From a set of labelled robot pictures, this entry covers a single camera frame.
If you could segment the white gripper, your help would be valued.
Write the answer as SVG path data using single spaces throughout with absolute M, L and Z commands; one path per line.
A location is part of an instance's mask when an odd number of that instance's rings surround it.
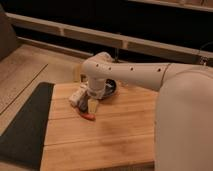
M 99 105 L 97 100 L 101 100 L 105 94 L 105 90 L 94 90 L 90 89 L 87 84 L 81 84 L 79 89 L 69 97 L 69 102 L 73 107 L 76 107 L 78 102 L 84 97 L 89 96 L 90 98 L 96 99 L 88 101 L 88 113 L 95 114 Z

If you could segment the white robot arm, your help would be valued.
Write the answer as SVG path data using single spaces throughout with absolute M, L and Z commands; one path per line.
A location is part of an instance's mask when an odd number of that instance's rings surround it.
M 70 96 L 106 96 L 119 80 L 158 93 L 154 147 L 156 171 L 213 171 L 213 67 L 181 63 L 115 63 L 106 52 L 82 64 L 87 82 Z

